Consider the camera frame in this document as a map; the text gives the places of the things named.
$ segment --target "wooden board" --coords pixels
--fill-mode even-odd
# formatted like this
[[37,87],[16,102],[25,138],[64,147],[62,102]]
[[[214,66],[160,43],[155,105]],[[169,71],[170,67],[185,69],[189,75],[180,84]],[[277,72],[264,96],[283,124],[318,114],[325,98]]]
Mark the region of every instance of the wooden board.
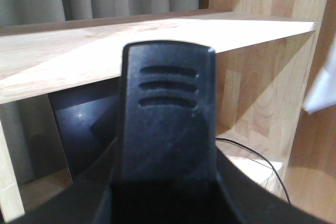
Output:
[[[262,144],[251,142],[248,138],[239,135],[237,132],[229,128],[221,126],[217,129],[217,131],[220,132],[217,137],[234,140],[260,153],[270,160],[276,171],[280,173],[283,160],[279,157],[279,155],[273,153]],[[275,177],[274,171],[266,161],[259,156],[231,143],[220,142],[220,140],[218,140],[216,141],[216,145],[227,156],[227,158],[249,178],[260,186],[263,186],[263,188],[269,192],[277,194],[278,178]]]
[[[328,0],[308,87],[323,66],[336,36],[336,4]],[[286,185],[297,207],[336,223],[336,106],[312,115],[301,111]]]
[[[326,1],[209,0],[209,7],[320,22]],[[284,158],[283,178],[317,37],[318,31],[218,57],[218,121]]]
[[0,119],[0,210],[9,222],[25,214]]
[[36,25],[36,28],[25,26],[23,31],[28,30],[28,33],[14,35],[6,29],[0,36],[0,104],[117,77],[122,48],[130,42],[180,40],[223,52],[307,33],[319,26],[297,19],[238,13],[126,24],[109,20],[113,25],[64,30],[55,30],[53,24]]
[[42,205],[71,184],[72,179],[69,170],[63,169],[24,186],[20,186],[19,190],[25,211],[31,211]]

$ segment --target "dark monitor screen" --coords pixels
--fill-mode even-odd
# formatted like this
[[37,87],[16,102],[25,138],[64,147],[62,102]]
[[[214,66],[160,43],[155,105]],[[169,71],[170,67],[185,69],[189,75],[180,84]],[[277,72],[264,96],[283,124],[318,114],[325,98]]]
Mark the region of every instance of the dark monitor screen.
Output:
[[116,136],[119,78],[49,94],[56,124],[74,179]]

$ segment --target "wooden shelf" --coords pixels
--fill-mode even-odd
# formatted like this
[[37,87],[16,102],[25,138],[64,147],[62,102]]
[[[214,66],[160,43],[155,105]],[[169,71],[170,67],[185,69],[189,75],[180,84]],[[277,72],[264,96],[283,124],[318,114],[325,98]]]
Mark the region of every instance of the wooden shelf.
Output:
[[[278,173],[280,173],[283,168],[284,157],[278,156],[264,145],[251,141],[227,127],[222,125],[217,126],[217,137],[234,140],[254,149],[264,157],[268,158]],[[271,193],[275,195],[279,194],[278,178],[275,176],[275,173],[266,161],[231,143],[216,141],[216,145],[246,176]]]
[[28,212],[42,205],[71,184],[72,179],[69,170],[63,169],[24,186],[20,186],[19,190],[25,211]]
[[151,21],[110,18],[93,21],[93,27],[84,20],[60,23],[59,29],[40,24],[20,32],[16,27],[0,30],[0,104],[117,77],[122,48],[130,42],[180,40],[223,52],[307,33],[317,25],[234,12],[191,14]]

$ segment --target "black cable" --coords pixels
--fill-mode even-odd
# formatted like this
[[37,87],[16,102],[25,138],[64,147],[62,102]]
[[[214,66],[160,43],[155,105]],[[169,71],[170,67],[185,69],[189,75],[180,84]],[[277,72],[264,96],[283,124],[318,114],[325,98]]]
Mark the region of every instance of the black cable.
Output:
[[250,147],[247,147],[246,145],[240,144],[240,143],[238,143],[236,141],[233,141],[233,140],[230,140],[230,139],[227,139],[227,138],[222,138],[222,137],[216,137],[216,139],[217,140],[221,140],[222,142],[228,142],[228,143],[235,144],[235,145],[237,145],[237,146],[239,146],[241,148],[244,148],[244,149],[248,150],[249,152],[252,152],[252,153],[256,154],[257,156],[259,156],[263,160],[265,160],[272,167],[275,175],[277,176],[277,178],[278,178],[278,180],[279,180],[279,182],[280,182],[280,184],[281,184],[281,186],[282,186],[282,188],[283,188],[283,190],[284,190],[284,192],[286,194],[286,198],[287,198],[288,203],[290,205],[292,205],[291,202],[290,202],[289,195],[288,195],[288,192],[286,190],[286,187],[285,187],[284,183],[282,182],[282,180],[281,180],[281,178],[280,178],[277,170],[274,168],[273,164],[267,158],[265,158],[264,156],[262,156],[259,152],[256,152],[254,149],[251,149]]

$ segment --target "white paper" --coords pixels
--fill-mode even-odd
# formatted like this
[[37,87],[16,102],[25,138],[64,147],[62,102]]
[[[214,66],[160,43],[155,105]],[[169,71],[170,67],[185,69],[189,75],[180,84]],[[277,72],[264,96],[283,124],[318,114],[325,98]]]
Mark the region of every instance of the white paper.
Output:
[[302,108],[308,113],[336,104],[336,37],[329,49],[324,66],[317,74]]

